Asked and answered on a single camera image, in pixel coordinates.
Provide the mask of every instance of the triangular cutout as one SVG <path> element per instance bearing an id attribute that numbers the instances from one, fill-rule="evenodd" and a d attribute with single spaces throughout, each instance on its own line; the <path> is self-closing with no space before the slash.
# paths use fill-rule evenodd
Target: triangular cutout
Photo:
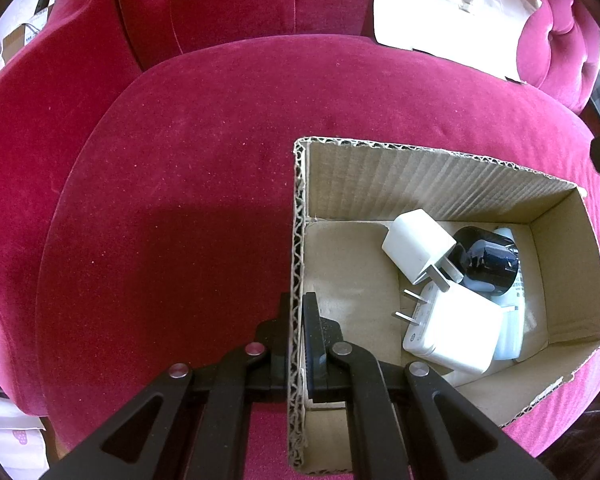
<path id="1" fill-rule="evenodd" d="M 497 441 L 490 434 L 481 430 L 444 394 L 437 394 L 433 400 L 460 462 L 471 462 L 498 447 Z"/>
<path id="2" fill-rule="evenodd" d="M 154 396 L 102 444 L 102 450 L 129 464 L 136 463 L 162 406 Z"/>

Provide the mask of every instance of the red velvet cushion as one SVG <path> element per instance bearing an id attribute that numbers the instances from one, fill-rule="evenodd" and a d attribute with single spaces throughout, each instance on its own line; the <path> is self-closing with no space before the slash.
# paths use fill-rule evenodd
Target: red velvet cushion
<path id="1" fill-rule="evenodd" d="M 84 141 L 139 72 L 114 0 L 58 0 L 0 72 L 0 385 L 24 412 L 46 413 L 34 311 L 49 222 Z"/>
<path id="2" fill-rule="evenodd" d="M 600 28 L 579 0 L 542 0 L 518 43 L 518 72 L 580 113 L 598 75 Z"/>
<path id="3" fill-rule="evenodd" d="M 448 148 L 568 178 L 589 191 L 600 243 L 590 133 L 532 86 L 346 36 L 175 57 L 104 115 L 50 229 L 36 315 L 62 441 L 74 446 L 169 364 L 216 361 L 275 314 L 302 136 Z M 508 431 L 538 453 L 599 388 L 600 354 Z"/>
<path id="4" fill-rule="evenodd" d="M 360 34 L 369 0 L 120 0 L 143 67 L 199 48 L 279 34 Z"/>

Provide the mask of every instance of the open cardboard box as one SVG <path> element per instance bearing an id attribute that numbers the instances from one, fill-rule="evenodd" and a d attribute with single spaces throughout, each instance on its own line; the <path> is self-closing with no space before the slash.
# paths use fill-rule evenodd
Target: open cardboard box
<path id="1" fill-rule="evenodd" d="M 526 274 L 521 251 L 533 314 L 523 360 L 459 381 L 496 424 L 573 380 L 600 347 L 600 253 L 574 183 L 486 156 L 364 140 L 299 139 L 294 153 L 288 416 L 290 462 L 301 472 L 350 469 L 345 410 L 307 398 L 302 294 L 315 291 L 321 316 L 379 360 L 414 360 L 401 348 L 406 324 L 390 317 L 408 311 L 400 294 L 406 279 L 381 250 L 403 212 L 422 208 L 451 232 L 467 223 L 508 225 L 532 249 Z"/>

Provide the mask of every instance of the white bottle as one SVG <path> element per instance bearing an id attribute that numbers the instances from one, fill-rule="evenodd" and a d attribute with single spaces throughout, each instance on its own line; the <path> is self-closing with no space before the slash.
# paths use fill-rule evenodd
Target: white bottle
<path id="1" fill-rule="evenodd" d="M 494 230 L 494 233 L 513 240 L 513 233 L 508 227 L 499 227 Z M 525 287 L 522 282 L 520 263 L 511 288 L 501 296 L 492 296 L 491 301 L 502 307 L 503 314 L 493 359 L 494 361 L 517 359 L 520 357 L 522 338 L 525 333 Z"/>

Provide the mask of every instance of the metal screw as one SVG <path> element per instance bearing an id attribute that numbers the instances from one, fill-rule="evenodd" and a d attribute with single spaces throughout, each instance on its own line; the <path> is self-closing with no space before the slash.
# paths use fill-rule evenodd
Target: metal screw
<path id="1" fill-rule="evenodd" d="M 336 355 L 349 355 L 353 351 L 353 346 L 346 341 L 338 341 L 337 343 L 334 343 L 331 350 L 333 350 L 333 353 Z"/>
<path id="2" fill-rule="evenodd" d="M 414 361 L 409 365 L 409 371 L 416 377 L 425 377 L 429 375 L 429 365 L 421 361 Z"/>
<path id="3" fill-rule="evenodd" d="M 189 373 L 189 367 L 184 363 L 176 363 L 169 368 L 169 375 L 174 379 L 181 379 Z"/>
<path id="4" fill-rule="evenodd" d="M 244 347 L 244 351 L 247 352 L 247 355 L 251 355 L 254 357 L 264 354 L 266 349 L 266 346 L 264 346 L 262 343 L 258 343 L 257 341 L 249 343 L 247 346 Z"/>

